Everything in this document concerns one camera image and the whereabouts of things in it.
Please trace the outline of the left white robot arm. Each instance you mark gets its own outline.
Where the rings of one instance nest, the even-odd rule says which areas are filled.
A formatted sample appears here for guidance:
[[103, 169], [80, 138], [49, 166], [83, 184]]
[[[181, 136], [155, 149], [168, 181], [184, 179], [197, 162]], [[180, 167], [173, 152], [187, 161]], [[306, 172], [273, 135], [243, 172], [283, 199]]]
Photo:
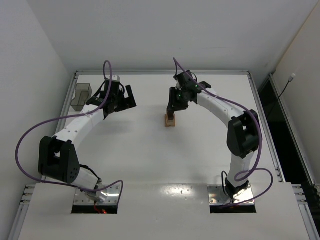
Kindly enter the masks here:
[[79, 116], [54, 136], [45, 136], [39, 144], [38, 171], [45, 177], [73, 185], [96, 202], [107, 195], [102, 179], [86, 165], [81, 165], [77, 148], [86, 136], [110, 114], [136, 107], [130, 85], [120, 80], [106, 80], [86, 100]]

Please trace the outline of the grey plastic block box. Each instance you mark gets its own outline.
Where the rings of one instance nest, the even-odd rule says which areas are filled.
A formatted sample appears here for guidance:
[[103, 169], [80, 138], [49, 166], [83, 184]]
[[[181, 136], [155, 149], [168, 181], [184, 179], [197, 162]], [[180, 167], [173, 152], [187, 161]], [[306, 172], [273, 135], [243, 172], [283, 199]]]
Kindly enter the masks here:
[[92, 88], [89, 83], [77, 83], [74, 97], [70, 106], [75, 112], [81, 112], [86, 102], [92, 97]]

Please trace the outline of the light long wood block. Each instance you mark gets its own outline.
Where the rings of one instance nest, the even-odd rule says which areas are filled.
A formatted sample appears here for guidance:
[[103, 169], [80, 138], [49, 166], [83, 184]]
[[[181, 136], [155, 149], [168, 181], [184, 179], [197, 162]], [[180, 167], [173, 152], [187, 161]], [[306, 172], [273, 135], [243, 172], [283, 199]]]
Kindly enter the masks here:
[[173, 115], [173, 124], [172, 124], [172, 126], [173, 126], [173, 127], [176, 126], [176, 115], [175, 115], [175, 114]]
[[168, 125], [168, 115], [167, 114], [164, 115], [164, 126], [165, 127], [169, 127], [169, 125]]

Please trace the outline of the dark wood arch block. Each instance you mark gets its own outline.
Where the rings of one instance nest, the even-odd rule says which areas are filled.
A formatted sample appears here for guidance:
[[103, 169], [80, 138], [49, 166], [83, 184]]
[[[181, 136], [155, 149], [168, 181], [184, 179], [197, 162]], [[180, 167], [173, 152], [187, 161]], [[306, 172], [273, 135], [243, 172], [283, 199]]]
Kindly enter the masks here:
[[174, 121], [175, 120], [175, 114], [167, 114], [166, 115], [167, 121]]

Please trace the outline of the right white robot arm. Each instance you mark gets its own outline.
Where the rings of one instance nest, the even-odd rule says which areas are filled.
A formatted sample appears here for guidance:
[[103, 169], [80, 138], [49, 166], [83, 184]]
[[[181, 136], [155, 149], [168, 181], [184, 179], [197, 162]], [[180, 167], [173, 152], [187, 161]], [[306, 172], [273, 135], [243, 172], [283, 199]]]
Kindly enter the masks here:
[[166, 127], [175, 126], [175, 112], [184, 111], [189, 103], [205, 108], [227, 127], [227, 147], [231, 152], [229, 172], [223, 184], [225, 195], [232, 198], [249, 186], [247, 174], [254, 152], [259, 149], [259, 132], [254, 120], [258, 114], [211, 96], [203, 89], [211, 85], [205, 81], [193, 82], [192, 72], [174, 75], [176, 86], [169, 89], [169, 102], [164, 117]]

